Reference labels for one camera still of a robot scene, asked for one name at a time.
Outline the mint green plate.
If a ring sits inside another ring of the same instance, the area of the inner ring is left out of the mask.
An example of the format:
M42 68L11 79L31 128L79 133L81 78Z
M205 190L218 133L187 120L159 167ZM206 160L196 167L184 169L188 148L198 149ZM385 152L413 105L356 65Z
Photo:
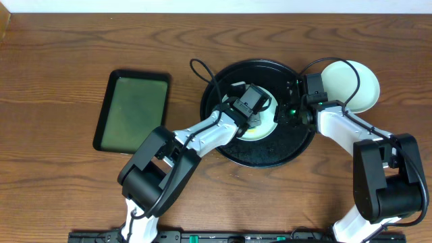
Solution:
M225 113L223 113L222 120L224 120L225 118L229 118L229 121L227 122L227 124L224 124L223 127L233 130L233 135L231 136L231 139L239 138L240 140L247 141L247 142L257 141L267 137L268 135L270 135L270 133L272 133L272 131L274 131L274 129L276 129L277 124L273 121L273 118L275 115L277 102L275 100L275 97L268 90L264 88L262 89L272 98L270 107L265 111L259 112L257 115L252 115L249 118L248 123L250 127L249 129L247 129L247 131L244 133L243 136L241 137L234 136L238 127L234 123L233 119L231 119ZM227 99L228 97L227 95L225 95L222 98L222 101L226 101Z
M373 107L378 101L380 95L379 81L367 66L356 61L349 61L349 63L358 72L360 88L348 102L347 108L353 113L362 113ZM343 61L328 65L321 72L321 79L329 101L341 101L344 103L357 87L354 70Z

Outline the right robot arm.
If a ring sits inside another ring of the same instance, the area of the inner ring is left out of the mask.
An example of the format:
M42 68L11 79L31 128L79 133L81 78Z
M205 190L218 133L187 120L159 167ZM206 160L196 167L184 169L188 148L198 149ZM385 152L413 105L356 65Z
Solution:
M417 225L429 205L415 138L379 130L351 112L362 86L360 78L337 84L303 77L271 91L273 101L295 109L292 119L306 120L305 136L288 138L298 152L318 132L352 155L355 205L332 227L337 242L370 242L388 227Z

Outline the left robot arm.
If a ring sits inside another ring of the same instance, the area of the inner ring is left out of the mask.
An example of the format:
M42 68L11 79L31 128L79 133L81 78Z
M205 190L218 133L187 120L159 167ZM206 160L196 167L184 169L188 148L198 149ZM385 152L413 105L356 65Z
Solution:
M232 97L190 128L155 128L117 177L128 209L124 242L152 242L159 217L176 201L202 157L244 133L253 113L250 103Z

